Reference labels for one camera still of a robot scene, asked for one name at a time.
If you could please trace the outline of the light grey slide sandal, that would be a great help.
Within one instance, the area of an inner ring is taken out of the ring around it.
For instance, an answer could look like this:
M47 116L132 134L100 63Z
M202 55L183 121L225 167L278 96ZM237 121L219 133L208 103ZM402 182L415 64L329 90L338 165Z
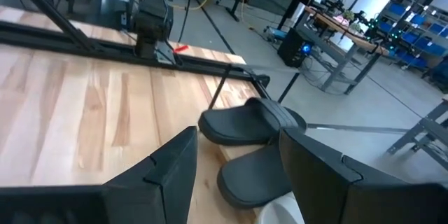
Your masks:
M305 224L295 196L289 192L266 204L255 224Z

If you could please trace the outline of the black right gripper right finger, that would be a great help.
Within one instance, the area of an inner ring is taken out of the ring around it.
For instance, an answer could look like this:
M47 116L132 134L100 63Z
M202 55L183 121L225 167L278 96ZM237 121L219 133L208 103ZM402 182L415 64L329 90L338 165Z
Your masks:
M283 168L305 224L412 224L400 179L287 128Z

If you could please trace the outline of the metal workbench frame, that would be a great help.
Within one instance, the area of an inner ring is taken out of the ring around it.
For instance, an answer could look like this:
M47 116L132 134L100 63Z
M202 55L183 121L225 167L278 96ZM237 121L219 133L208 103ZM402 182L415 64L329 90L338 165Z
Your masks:
M430 113L407 130L387 152L395 154L405 145L412 144L413 153L422 150L448 171L448 118L437 122L437 119L446 113L448 113L448 94L443 96L442 101Z

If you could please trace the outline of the shelving with blue bins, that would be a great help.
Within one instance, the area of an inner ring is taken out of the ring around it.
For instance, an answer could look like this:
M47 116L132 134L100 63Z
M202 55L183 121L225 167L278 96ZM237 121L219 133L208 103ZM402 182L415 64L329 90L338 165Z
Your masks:
M448 56L448 0L389 0L375 38L402 68L428 70Z

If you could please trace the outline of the wooden top workbench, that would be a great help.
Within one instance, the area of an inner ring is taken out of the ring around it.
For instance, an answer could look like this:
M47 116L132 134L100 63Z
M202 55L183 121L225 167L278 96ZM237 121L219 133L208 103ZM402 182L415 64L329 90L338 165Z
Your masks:
M321 32L313 31L311 25L308 24L308 21L322 22L327 28L341 33L344 37L351 40L353 43L352 47L346 52L343 51L331 40L324 39ZM299 18L295 25L295 30L299 34L303 35L306 40L312 42L318 49L330 56L330 58L332 58L336 63L336 66L332 68L328 64L324 63L321 57L314 57L314 59L330 73L329 77L320 87L320 90L324 92L334 82L340 82L348 85L348 88L344 91L344 94L349 95L351 91L353 91L355 87L367 76L381 56L390 55L390 51L381 46L380 43L369 42L363 36L351 31L348 26L344 26L341 22L336 21L335 18L330 17L329 15L313 7L306 6L304 8L302 17ZM360 48L371 55L371 59L360 70L360 73L354 79L343 77L342 71L354 58Z

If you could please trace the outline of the black rubber slide sandal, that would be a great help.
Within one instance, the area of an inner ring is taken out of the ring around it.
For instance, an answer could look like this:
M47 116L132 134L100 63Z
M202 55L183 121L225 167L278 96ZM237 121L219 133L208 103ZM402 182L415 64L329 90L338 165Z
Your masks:
M262 207L292 190L277 143L224 164L217 185L224 200L236 209Z
M222 146L263 145L275 142L280 129L297 128L304 133L307 122L297 112L270 99L251 97L241 106L208 109L198 126L211 142Z

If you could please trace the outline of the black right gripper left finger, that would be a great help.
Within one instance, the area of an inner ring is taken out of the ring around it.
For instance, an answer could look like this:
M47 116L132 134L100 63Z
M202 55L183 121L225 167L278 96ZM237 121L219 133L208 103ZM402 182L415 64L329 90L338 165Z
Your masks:
M107 224L186 224L197 172L197 128L189 126L105 183Z

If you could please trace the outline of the black computer tower blue light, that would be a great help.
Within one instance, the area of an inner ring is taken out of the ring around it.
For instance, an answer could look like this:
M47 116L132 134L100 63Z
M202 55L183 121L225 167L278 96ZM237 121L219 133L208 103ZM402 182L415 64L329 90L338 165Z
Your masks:
M290 29L283 39L277 55L288 67L299 68L312 51L314 42L301 31Z

